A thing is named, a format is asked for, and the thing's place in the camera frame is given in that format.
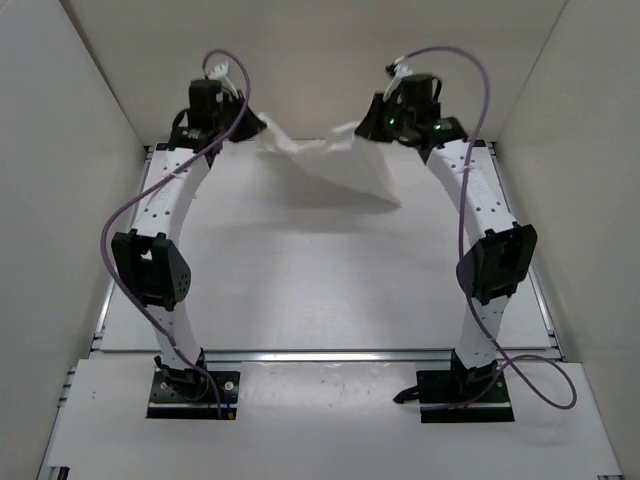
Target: white enclosure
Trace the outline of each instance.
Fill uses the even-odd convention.
[[[640,3],[571,0],[498,143],[570,358],[640,478]]]
[[[609,480],[621,471],[640,479],[638,24],[634,0],[0,0],[0,478],[36,477],[60,405],[40,480],[67,478],[49,467],[70,467],[73,480],[186,480],[212,465],[230,480],[459,479],[469,471],[487,480]],[[505,187],[516,217],[538,231],[536,271],[572,362],[562,365],[577,407],[550,409],[507,371],[513,424],[421,425],[415,409],[398,408],[389,399],[411,386],[417,368],[447,368],[456,340],[455,325],[442,323],[464,306],[452,306],[463,300],[446,276],[455,263],[453,206],[396,146],[385,153],[409,194],[401,209],[381,213],[236,145],[214,165],[225,177],[213,172],[203,184],[181,248],[197,263],[188,308],[204,321],[194,330],[210,361],[242,371],[238,420],[145,419],[153,335],[121,295],[103,302],[98,238],[145,180],[142,145],[167,139],[203,53],[236,53],[251,74],[253,110],[311,138],[362,118],[386,85],[384,66],[434,44],[466,47],[489,71],[482,137],[497,141],[500,178],[488,155],[482,168],[494,193]],[[481,105],[477,72],[444,54],[412,66],[442,77],[444,113],[470,129]],[[295,203],[309,196],[328,207]],[[219,209],[225,200],[232,206]],[[266,242],[254,236],[265,232]],[[424,251],[423,236],[431,243]],[[242,249],[250,252],[232,279],[208,255],[224,255],[227,268]],[[306,271],[313,275],[296,276]],[[429,293],[384,297],[382,276],[424,279]],[[314,290],[317,278],[324,291]],[[241,289],[260,295],[245,301]],[[560,362],[538,289],[535,278],[523,284],[500,340]],[[318,311],[325,297],[332,311]],[[242,319],[205,331],[209,311]],[[428,322],[412,323],[423,312]],[[106,331],[92,343],[98,317]],[[347,335],[329,330],[336,325]],[[343,356],[330,358],[332,348]],[[371,360],[390,363],[360,363]],[[537,362],[523,368],[566,400],[557,372]]]
[[[64,0],[145,144],[165,139],[200,75],[203,52],[246,63],[256,111],[293,138],[362,118],[384,66],[420,47],[472,49],[493,80],[484,138],[497,139],[564,0]],[[444,112],[471,128],[481,105],[472,66],[450,55],[412,62],[437,72]]]
[[[100,228],[143,158],[58,2],[0,7],[0,478],[38,471],[104,296]]]

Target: black bracket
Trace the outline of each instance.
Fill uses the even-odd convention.
[[[189,108],[178,112],[173,120],[168,149],[189,148],[195,153],[201,151],[233,124],[243,103],[244,95],[241,91],[237,92],[237,96],[233,95],[218,80],[193,80],[189,86]],[[181,126],[185,116],[187,126]],[[242,142],[265,128],[266,123],[247,108],[229,140],[234,143]],[[209,167],[221,148],[222,145],[219,145],[206,155]]]
[[[162,363],[160,355],[154,357],[153,361],[162,373],[164,382],[175,390],[179,395],[187,398],[198,397],[206,388],[206,379],[192,368],[171,368]],[[206,369],[204,350],[200,349],[200,355],[196,360],[197,367]]]
[[[158,370],[153,376],[147,418],[191,419],[191,420],[235,420],[238,415],[240,372],[209,370],[221,400],[222,416],[218,415],[215,394],[203,377],[199,391],[187,394],[184,390],[167,383],[164,372]]]
[[[116,232],[111,250],[120,278],[145,306],[157,305],[172,311],[189,293],[189,265],[163,233],[147,237],[138,235],[135,229]]]
[[[466,402],[481,391],[466,389],[461,393],[458,377],[450,370],[420,370],[417,377],[421,423],[493,423],[515,420],[503,374],[478,400],[466,407],[447,410],[437,407]]]
[[[485,233],[456,266],[460,287],[482,305],[515,293],[527,276],[538,239],[532,225]]]
[[[466,138],[455,117],[441,118],[438,102],[441,89],[442,82],[433,75],[414,74],[402,78],[386,101],[382,92],[374,94],[355,134],[374,142],[395,140],[427,153],[445,143]]]

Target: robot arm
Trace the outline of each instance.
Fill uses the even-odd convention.
[[[442,83],[432,75],[414,74],[398,62],[386,71],[391,82],[384,94],[374,95],[356,135],[415,148],[459,209],[467,135],[456,118],[441,118]],[[451,373],[460,393],[472,395],[496,372],[491,338],[497,337],[507,303],[526,277],[537,237],[531,225],[518,225],[496,200],[481,170],[473,163],[468,168],[464,229],[471,249],[457,265],[456,275],[486,333],[467,305]]]
[[[226,79],[226,69],[214,68],[218,74],[222,70],[223,75],[219,76]],[[175,345],[171,344],[165,332],[156,329],[161,354],[155,361],[166,384],[187,398],[198,396],[206,382],[178,358],[175,347],[193,365],[206,367],[204,352],[194,339],[184,304],[191,284],[191,270],[178,250],[178,238],[194,194],[221,147],[179,174],[172,172],[225,132],[235,121],[243,103],[242,92],[228,79],[223,82],[204,78],[191,82],[189,108],[182,110],[174,120],[169,142],[156,148],[156,156],[164,156],[161,175],[175,175],[176,178],[141,204],[131,230],[117,232],[111,242],[121,280],[175,341]],[[187,125],[182,126],[185,116]],[[240,142],[265,128],[266,124],[247,109],[229,139]],[[160,179],[150,180],[155,184]]]
[[[449,198],[460,207],[463,160],[467,144],[461,140],[420,155],[427,168],[440,180]],[[518,283],[526,277],[536,242],[532,226],[519,226],[499,202],[482,171],[472,163],[465,197],[465,231],[472,246],[458,264],[460,287],[470,292],[484,327],[497,338],[505,308]],[[464,314],[462,334],[452,356],[464,386],[491,379],[496,369],[495,347],[482,332],[469,306]]]

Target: white wall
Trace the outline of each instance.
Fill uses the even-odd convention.
[[[560,339],[583,361],[640,478],[640,3],[570,0],[500,136],[499,157]]]
[[[0,478],[35,478],[142,147],[56,0],[0,9]]]
[[[62,0],[84,31],[123,110],[145,143],[166,138],[186,106],[205,51],[227,47],[246,62],[256,111],[294,138],[326,135],[361,119],[384,66],[436,43],[467,47],[494,79],[484,129],[495,139],[564,0]],[[445,81],[443,108],[472,127],[478,74],[464,60],[431,55],[420,70]]]

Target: cable connector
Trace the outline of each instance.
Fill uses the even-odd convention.
[[[222,84],[231,90],[234,96],[238,97],[238,90],[233,82],[229,79],[229,62],[217,63],[208,72],[204,72],[204,75],[209,80],[218,80]]]

